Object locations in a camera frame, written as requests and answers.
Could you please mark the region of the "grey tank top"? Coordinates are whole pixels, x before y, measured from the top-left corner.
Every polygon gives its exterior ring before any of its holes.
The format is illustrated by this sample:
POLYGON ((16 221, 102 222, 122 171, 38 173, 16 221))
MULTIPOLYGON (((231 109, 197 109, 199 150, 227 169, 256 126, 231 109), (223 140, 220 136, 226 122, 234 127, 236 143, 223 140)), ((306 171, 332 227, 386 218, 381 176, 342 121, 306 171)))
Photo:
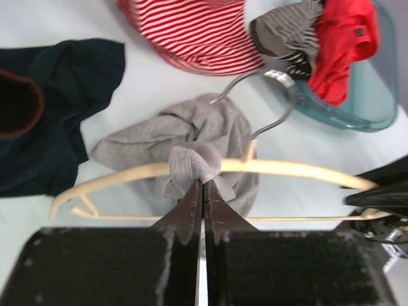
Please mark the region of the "grey tank top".
POLYGON ((170 175, 147 181, 151 193, 177 201, 194 179, 213 180, 224 201, 246 216, 259 187, 256 173, 222 173, 221 159, 242 158, 251 140, 251 126, 230 100, 211 103, 204 94, 171 105, 156 116, 103 138, 91 156, 113 169, 168 163, 170 175))

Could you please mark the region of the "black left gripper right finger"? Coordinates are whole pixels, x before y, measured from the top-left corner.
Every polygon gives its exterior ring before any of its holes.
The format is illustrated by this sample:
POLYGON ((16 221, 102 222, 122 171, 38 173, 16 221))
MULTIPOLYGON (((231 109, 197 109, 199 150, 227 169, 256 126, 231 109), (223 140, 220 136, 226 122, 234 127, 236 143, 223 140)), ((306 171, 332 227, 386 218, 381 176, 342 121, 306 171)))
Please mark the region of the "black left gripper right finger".
POLYGON ((396 305, 374 248, 353 231, 261 231, 203 186, 210 305, 396 305))

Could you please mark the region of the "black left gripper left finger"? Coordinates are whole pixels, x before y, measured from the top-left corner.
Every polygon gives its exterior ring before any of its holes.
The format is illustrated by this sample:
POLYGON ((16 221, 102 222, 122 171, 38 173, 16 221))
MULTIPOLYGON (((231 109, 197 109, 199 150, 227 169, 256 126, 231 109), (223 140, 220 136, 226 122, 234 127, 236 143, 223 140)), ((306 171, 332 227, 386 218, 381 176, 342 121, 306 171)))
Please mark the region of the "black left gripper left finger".
POLYGON ((196 305, 203 185, 144 228, 42 228, 2 305, 196 305))

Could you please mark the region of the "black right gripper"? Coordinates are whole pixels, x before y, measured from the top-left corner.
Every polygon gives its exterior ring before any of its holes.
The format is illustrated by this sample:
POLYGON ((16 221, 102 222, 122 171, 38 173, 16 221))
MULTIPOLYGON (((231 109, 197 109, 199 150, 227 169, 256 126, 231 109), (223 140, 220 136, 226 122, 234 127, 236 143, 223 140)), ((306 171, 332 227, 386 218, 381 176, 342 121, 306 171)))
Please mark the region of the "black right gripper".
POLYGON ((384 271, 407 262, 407 156, 384 166, 358 174, 380 187, 344 198, 356 208, 347 225, 372 243, 384 271))

